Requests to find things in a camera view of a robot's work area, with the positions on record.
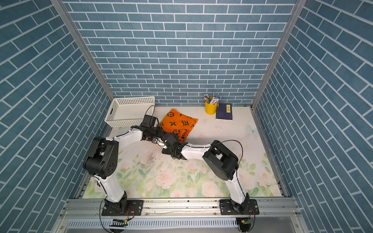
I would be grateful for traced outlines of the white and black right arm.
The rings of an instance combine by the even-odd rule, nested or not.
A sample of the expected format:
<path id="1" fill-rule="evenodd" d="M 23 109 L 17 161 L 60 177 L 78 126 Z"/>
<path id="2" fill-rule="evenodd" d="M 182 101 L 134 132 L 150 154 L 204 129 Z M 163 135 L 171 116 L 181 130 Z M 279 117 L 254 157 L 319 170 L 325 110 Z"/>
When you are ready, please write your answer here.
<path id="1" fill-rule="evenodd" d="M 243 207 L 249 195 L 239 182 L 239 158 L 218 140 L 206 145 L 180 143 L 176 136 L 166 133 L 160 138 L 164 144 L 162 152 L 178 160 L 203 160 L 213 173 L 226 182 L 231 202 Z"/>

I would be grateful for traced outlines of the orange patterned plush pillowcase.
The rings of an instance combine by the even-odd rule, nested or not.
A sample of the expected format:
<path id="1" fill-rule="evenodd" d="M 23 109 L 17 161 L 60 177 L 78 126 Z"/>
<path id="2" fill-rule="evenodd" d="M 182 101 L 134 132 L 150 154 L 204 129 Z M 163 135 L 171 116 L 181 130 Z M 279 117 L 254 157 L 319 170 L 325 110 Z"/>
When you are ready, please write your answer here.
<path id="1" fill-rule="evenodd" d="M 159 126 L 165 133 L 171 133 L 177 136 L 179 142 L 184 143 L 197 122 L 198 119 L 186 116 L 172 109 L 159 123 Z"/>

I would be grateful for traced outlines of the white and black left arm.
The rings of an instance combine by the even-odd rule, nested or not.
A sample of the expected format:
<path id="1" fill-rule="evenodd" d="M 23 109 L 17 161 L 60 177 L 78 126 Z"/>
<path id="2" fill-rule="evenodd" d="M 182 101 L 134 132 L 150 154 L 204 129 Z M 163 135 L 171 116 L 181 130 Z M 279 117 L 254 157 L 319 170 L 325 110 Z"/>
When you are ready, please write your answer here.
<path id="1" fill-rule="evenodd" d="M 160 139 L 163 135 L 164 131 L 160 127 L 133 126 L 118 136 L 97 136 L 93 139 L 86 152 L 83 168 L 98 181 L 108 202 L 119 203 L 125 194 L 116 176 L 119 148 L 140 141 Z"/>

